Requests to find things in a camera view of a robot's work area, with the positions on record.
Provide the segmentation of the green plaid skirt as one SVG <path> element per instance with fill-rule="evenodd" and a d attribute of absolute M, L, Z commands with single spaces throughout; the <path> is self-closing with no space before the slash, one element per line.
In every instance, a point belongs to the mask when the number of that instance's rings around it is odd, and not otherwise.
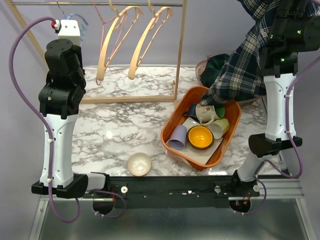
<path fill-rule="evenodd" d="M 227 53 L 206 56 L 206 60 L 201 63 L 198 70 L 199 81 L 204 87 L 211 87 L 229 57 Z"/>

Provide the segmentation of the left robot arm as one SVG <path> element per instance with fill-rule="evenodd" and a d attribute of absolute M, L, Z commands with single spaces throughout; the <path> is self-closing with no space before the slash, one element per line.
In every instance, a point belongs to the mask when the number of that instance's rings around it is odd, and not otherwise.
<path fill-rule="evenodd" d="M 44 57 L 49 71 L 38 95 L 39 116 L 44 121 L 44 162 L 41 177 L 31 191 L 63 199 L 80 198 L 91 191 L 109 191 L 108 174 L 72 170 L 73 132 L 86 93 L 81 47 L 69 39 L 56 39 L 47 44 Z"/>

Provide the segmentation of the navy beige plaid skirt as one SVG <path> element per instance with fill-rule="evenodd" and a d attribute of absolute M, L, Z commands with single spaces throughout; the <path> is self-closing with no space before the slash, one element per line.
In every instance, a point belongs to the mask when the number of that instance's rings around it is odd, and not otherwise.
<path fill-rule="evenodd" d="M 255 21 L 241 45 L 224 60 L 202 106 L 248 100 L 267 94 L 264 77 L 298 72 L 298 54 L 320 47 L 317 0 L 242 0 Z"/>

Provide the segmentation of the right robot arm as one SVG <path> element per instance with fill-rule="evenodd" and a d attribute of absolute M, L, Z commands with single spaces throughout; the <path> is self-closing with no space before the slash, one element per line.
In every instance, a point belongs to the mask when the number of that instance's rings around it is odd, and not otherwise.
<path fill-rule="evenodd" d="M 307 16 L 307 1 L 282 0 L 260 51 L 260 68 L 267 95 L 265 133 L 251 135 L 250 152 L 236 170 L 230 183 L 235 196 L 246 197 L 257 190 L 257 176 L 270 156 L 297 148 L 302 139 L 296 136 L 293 114 L 294 85 L 298 72 L 298 54 L 320 48 L 320 18 Z"/>

